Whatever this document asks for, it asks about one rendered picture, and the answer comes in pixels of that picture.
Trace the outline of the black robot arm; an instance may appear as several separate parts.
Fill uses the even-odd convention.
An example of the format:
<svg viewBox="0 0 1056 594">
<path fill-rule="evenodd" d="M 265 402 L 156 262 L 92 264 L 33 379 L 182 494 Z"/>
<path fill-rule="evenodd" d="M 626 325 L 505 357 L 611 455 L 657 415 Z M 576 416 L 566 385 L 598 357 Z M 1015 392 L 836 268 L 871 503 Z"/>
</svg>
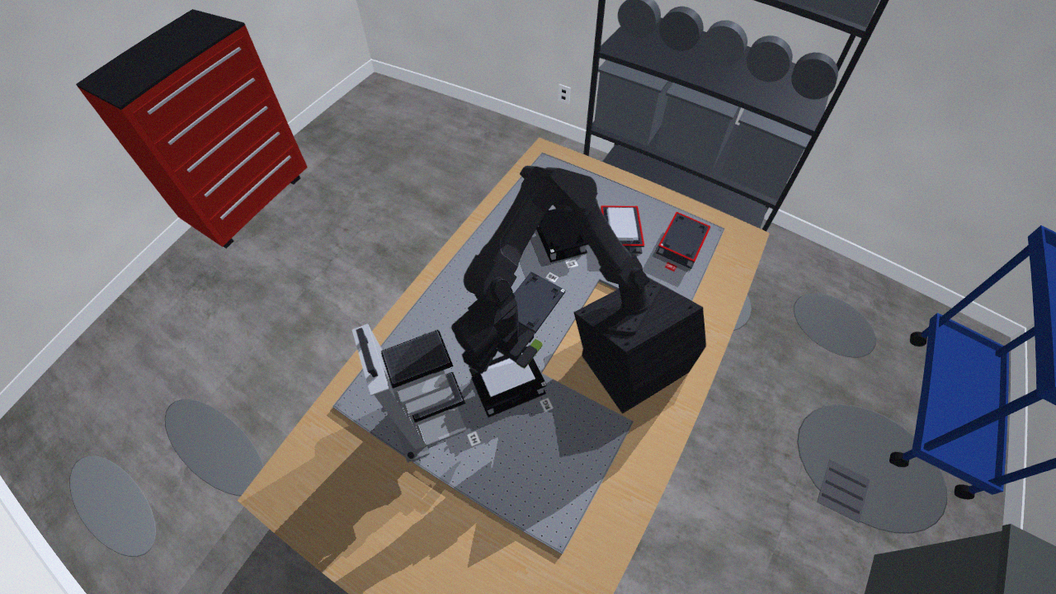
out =
<svg viewBox="0 0 1056 594">
<path fill-rule="evenodd" d="M 623 247 L 612 233 L 597 205 L 591 177 L 538 166 L 524 166 L 520 174 L 524 181 L 516 200 L 497 233 L 464 274 L 464 287 L 478 300 L 451 326 L 456 341 L 465 350 L 463 360 L 480 375 L 489 368 L 498 347 L 508 354 L 518 344 L 517 328 L 511 333 L 497 331 L 512 330 L 518 323 L 516 295 L 512 290 L 517 278 L 514 273 L 533 233 L 552 205 L 571 220 L 591 247 L 605 281 L 619 285 L 622 304 L 608 326 L 610 333 L 636 335 L 662 292 L 660 285 L 648 284 L 649 278 L 636 253 Z"/>
</svg>

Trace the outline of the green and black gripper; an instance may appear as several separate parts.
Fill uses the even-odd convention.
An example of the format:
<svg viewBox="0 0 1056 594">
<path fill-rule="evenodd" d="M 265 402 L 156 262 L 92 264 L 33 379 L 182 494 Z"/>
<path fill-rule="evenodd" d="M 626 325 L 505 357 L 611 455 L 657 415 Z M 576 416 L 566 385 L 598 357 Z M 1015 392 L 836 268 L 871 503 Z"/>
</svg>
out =
<svg viewBox="0 0 1056 594">
<path fill-rule="evenodd" d="M 530 346 L 526 347 L 527 344 L 532 341 L 533 332 L 530 330 L 530 328 L 526 328 L 518 323 L 516 324 L 515 328 L 512 328 L 509 331 L 506 332 L 497 331 L 497 333 L 512 333 L 512 331 L 516 330 L 516 328 L 517 328 L 518 344 L 516 344 L 516 346 L 514 346 L 511 349 L 511 352 L 509 352 L 508 354 L 502 351 L 499 347 L 497 348 L 498 349 L 497 352 L 506 355 L 506 357 L 508 357 L 509 360 L 516 361 L 520 367 L 523 367 L 525 369 L 528 366 L 529 361 L 533 360 L 533 356 L 535 356 L 538 350 L 542 347 L 542 342 L 535 339 L 532 344 L 530 344 Z M 523 352 L 524 347 L 526 347 L 525 352 Z"/>
</svg>

